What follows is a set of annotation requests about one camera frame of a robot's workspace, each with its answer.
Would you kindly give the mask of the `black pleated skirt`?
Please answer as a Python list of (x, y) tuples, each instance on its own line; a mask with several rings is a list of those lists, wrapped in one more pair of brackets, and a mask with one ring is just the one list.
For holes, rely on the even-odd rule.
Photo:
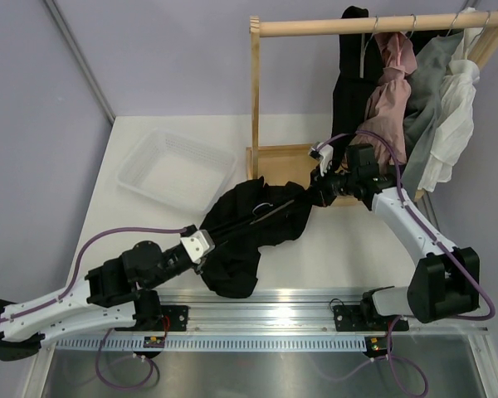
[[(290, 199), (295, 202), (287, 209), (250, 224), (255, 206), (263, 202), (276, 205)], [(237, 184), (217, 200), (200, 225), (215, 244), (201, 275), (203, 282), (224, 298), (251, 296), (258, 282), (260, 248), (298, 239), (311, 208), (307, 192), (294, 182), (272, 186), (260, 177)]]

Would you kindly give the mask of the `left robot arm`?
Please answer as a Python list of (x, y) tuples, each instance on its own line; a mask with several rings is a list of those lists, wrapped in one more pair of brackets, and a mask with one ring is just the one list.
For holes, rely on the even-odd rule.
[(155, 329), (163, 319), (156, 288), (200, 267), (213, 248), (196, 237), (183, 238), (168, 250), (145, 240), (91, 269), (71, 290), (25, 303), (0, 300), (0, 361), (31, 357), (76, 334)]

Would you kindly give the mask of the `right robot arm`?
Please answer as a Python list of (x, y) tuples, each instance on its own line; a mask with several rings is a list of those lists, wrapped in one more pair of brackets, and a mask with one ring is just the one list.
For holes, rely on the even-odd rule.
[(364, 293), (360, 318), (368, 328), (380, 328), (392, 316), (411, 316), (421, 323), (458, 317), (479, 306), (480, 260), (471, 248), (460, 249), (418, 212), (398, 184), (397, 170), (381, 173), (370, 144), (348, 147), (346, 169), (331, 169), (333, 148), (316, 143), (309, 155), (318, 161), (310, 174), (309, 191), (318, 206), (339, 196), (361, 201), (395, 234), (415, 270), (403, 287)]

